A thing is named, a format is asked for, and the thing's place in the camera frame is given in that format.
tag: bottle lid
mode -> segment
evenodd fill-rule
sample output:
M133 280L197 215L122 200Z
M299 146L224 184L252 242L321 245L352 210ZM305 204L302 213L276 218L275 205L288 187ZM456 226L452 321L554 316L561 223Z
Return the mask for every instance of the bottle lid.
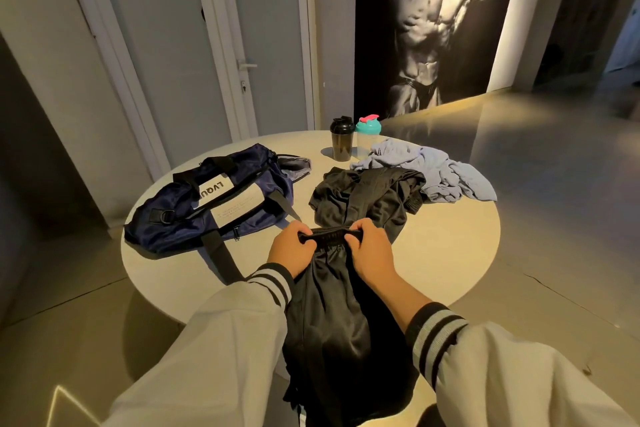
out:
M340 134L348 134L353 133L356 127L353 124L353 119L351 117L347 117L343 115L342 117L334 118L331 127L332 133L340 133Z
M356 125L356 130L360 133L368 133L369 135L378 135L382 131L382 125L378 121L379 115L368 115L360 118Z

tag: left hand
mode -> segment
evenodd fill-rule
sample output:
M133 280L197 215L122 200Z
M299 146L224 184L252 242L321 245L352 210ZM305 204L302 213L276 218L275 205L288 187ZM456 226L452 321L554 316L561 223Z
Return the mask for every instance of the left hand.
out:
M302 245L298 238L298 232L310 235L311 229L304 223L300 223L300 221L289 223L289 226L275 237L268 258L268 262L282 265L291 273L293 278L307 268L317 246L314 240L307 240Z

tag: poster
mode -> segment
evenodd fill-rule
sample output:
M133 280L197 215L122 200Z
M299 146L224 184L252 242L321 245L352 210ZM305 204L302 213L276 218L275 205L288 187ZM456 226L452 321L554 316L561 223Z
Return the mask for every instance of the poster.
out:
M486 92L509 0L356 0L355 117Z

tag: sleeve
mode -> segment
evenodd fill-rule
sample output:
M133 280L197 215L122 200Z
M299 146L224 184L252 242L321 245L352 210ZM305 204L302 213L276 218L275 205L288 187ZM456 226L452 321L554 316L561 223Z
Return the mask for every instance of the sleeve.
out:
M470 326L429 303L406 339L446 425L636 426L554 348L517 339L496 324Z
M266 264L215 293L162 360L111 408L106 427L260 427L293 279Z

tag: light blue towel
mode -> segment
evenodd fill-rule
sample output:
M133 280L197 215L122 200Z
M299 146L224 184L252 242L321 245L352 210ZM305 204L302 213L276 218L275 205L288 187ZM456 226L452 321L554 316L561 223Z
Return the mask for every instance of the light blue towel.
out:
M351 164L351 169L414 169L424 174L427 182L422 192L435 203L452 203L463 194L480 201L498 200L491 183L473 165L451 160L442 150L387 139L372 145L371 151L366 159Z

